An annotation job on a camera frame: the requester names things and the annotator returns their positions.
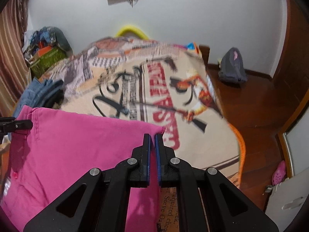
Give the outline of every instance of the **backpack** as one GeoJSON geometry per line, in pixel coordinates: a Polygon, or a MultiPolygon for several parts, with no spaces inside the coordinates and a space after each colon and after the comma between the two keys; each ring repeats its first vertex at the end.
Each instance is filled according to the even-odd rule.
{"type": "Polygon", "coordinates": [[[224,82],[242,84],[247,81],[239,49],[233,47],[224,55],[218,75],[219,79],[224,82]]]}

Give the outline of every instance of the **brown curtain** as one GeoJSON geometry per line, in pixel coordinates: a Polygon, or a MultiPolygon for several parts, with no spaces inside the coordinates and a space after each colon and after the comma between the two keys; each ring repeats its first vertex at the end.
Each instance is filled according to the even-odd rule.
{"type": "Polygon", "coordinates": [[[11,116],[31,81],[21,50],[27,20],[28,0],[9,0],[0,14],[0,117],[11,116]]]}

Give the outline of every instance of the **wooden door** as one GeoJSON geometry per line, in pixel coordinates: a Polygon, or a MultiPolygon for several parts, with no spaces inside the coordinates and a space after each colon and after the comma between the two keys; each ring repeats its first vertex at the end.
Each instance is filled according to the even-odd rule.
{"type": "Polygon", "coordinates": [[[309,87],[309,22],[295,0],[287,5],[285,43],[272,81],[296,109],[309,87]]]}

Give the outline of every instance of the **wooden trim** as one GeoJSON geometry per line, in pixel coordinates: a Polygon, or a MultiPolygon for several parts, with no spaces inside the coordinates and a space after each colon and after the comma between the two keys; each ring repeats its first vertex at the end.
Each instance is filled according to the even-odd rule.
{"type": "Polygon", "coordinates": [[[277,79],[278,79],[280,70],[281,70],[282,65],[284,63],[286,49],[287,49],[288,42],[289,42],[290,25],[291,25],[291,4],[290,4],[290,0],[286,0],[286,5],[287,5],[287,19],[286,19],[285,39],[284,39],[283,48],[282,48],[281,56],[280,56],[276,71],[275,71],[275,73],[274,73],[274,75],[271,79],[271,82],[273,82],[273,84],[275,84],[277,79]]]}
{"type": "Polygon", "coordinates": [[[284,133],[293,128],[293,126],[297,123],[297,121],[302,117],[304,112],[307,110],[308,104],[309,104],[309,89],[307,90],[302,101],[299,103],[299,106],[296,108],[295,112],[292,114],[292,116],[288,119],[288,121],[283,125],[283,127],[278,132],[278,138],[280,141],[280,145],[282,147],[282,152],[286,164],[286,173],[289,178],[291,178],[293,174],[292,174],[292,167],[288,147],[286,146],[285,143],[284,133]]]}
{"type": "Polygon", "coordinates": [[[209,46],[207,46],[207,45],[202,45],[202,44],[200,44],[199,46],[198,46],[198,48],[200,49],[200,52],[201,52],[201,54],[202,54],[202,58],[203,58],[203,61],[204,61],[204,64],[205,64],[205,66],[208,64],[208,60],[209,60],[209,52],[210,52],[210,48],[209,48],[209,46]]]}
{"type": "MultiPolygon", "coordinates": [[[[217,64],[207,64],[207,68],[212,69],[212,70],[219,70],[219,65],[217,65],[217,64]]],[[[248,70],[248,69],[245,69],[245,72],[246,72],[247,75],[266,78],[266,79],[271,81],[271,76],[269,74],[254,71],[254,70],[248,70]]]]}

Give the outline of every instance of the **striped pattern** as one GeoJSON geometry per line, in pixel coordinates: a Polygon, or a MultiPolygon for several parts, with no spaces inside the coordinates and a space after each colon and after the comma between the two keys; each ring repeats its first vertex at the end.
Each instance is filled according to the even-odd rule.
{"type": "Polygon", "coordinates": [[[0,117],[10,116],[31,80],[21,48],[28,0],[9,0],[0,14],[0,117]]]}

